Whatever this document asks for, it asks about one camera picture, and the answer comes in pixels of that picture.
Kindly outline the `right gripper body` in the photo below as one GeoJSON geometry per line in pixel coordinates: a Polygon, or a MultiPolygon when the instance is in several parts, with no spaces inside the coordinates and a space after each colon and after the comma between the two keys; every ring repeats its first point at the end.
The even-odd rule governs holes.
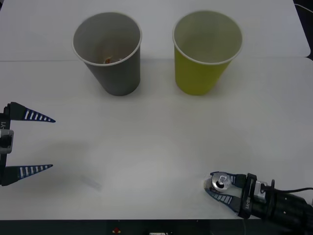
{"type": "Polygon", "coordinates": [[[241,205],[238,216],[241,218],[250,218],[253,205],[253,196],[257,177],[254,174],[247,174],[246,183],[243,188],[241,205]]]}

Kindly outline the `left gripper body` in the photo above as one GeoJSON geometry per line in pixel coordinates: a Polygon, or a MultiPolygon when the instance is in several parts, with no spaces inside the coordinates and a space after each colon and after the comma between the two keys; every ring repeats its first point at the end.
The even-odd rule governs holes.
{"type": "Polygon", "coordinates": [[[7,106],[0,114],[0,170],[4,171],[7,154],[11,153],[11,119],[8,115],[7,106]]]}

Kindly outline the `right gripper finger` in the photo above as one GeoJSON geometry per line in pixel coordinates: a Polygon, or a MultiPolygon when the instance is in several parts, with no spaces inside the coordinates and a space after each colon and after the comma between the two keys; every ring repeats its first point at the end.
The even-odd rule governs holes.
{"type": "Polygon", "coordinates": [[[212,188],[206,188],[206,193],[210,195],[216,201],[226,205],[229,207],[233,212],[239,212],[241,208],[241,198],[229,194],[222,194],[219,193],[212,188]]]}
{"type": "Polygon", "coordinates": [[[214,189],[229,189],[231,186],[243,188],[246,182],[245,174],[231,174],[215,171],[210,173],[211,185],[214,189]]]}

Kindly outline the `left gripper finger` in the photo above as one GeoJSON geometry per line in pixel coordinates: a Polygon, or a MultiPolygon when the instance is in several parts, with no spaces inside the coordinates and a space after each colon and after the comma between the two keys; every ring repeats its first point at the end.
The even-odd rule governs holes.
{"type": "Polygon", "coordinates": [[[32,109],[26,108],[25,106],[10,102],[7,105],[8,115],[11,120],[16,121],[38,121],[38,122],[56,122],[54,119],[34,111],[32,109]]]}
{"type": "Polygon", "coordinates": [[[44,170],[53,167],[51,164],[46,165],[28,165],[28,166],[6,166],[4,174],[0,180],[1,186],[8,186],[19,180],[40,173],[44,170]]]}

